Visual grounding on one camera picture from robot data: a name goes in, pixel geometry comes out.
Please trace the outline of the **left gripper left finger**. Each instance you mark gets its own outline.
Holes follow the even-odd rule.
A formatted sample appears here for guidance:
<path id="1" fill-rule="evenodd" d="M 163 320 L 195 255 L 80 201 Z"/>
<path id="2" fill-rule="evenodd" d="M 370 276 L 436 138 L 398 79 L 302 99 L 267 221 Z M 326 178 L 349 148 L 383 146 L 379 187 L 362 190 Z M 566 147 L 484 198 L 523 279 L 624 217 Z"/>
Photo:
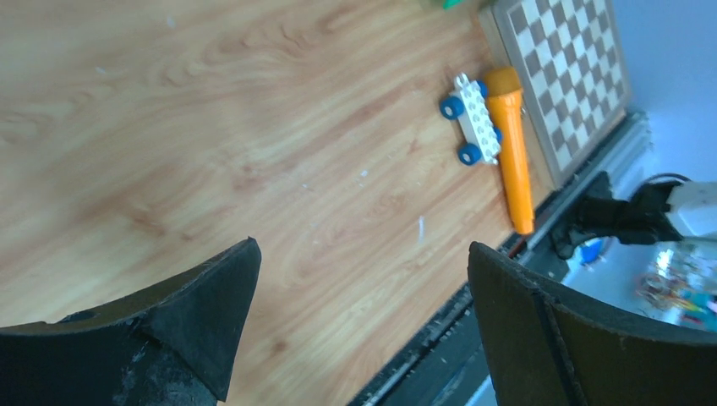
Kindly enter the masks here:
<path id="1" fill-rule="evenodd" d="M 260 275 L 245 239 L 186 272 L 61 321 L 1 330 L 4 405 L 225 401 Z"/>

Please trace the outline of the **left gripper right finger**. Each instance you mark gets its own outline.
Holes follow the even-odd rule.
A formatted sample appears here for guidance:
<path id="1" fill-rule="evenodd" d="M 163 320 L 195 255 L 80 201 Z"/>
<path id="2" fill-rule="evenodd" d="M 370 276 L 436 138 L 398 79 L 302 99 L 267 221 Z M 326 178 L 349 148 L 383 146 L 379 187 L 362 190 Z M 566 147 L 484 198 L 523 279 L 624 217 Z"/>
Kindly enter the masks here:
<path id="1" fill-rule="evenodd" d="M 716 336 L 621 310 L 474 242 L 468 283 L 499 405 L 713 405 Z"/>

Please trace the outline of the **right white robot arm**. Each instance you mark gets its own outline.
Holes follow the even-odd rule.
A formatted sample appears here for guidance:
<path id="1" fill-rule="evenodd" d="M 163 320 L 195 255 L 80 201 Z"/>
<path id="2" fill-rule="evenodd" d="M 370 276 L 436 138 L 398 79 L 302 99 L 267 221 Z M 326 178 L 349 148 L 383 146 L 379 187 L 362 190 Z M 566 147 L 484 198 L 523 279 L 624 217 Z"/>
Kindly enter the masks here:
<path id="1" fill-rule="evenodd" d="M 620 200 L 612 194 L 609 175 L 602 172 L 550 231 L 553 248 L 563 260 L 598 238 L 636 245 L 684 240 L 715 244 L 716 182 L 662 173 Z"/>

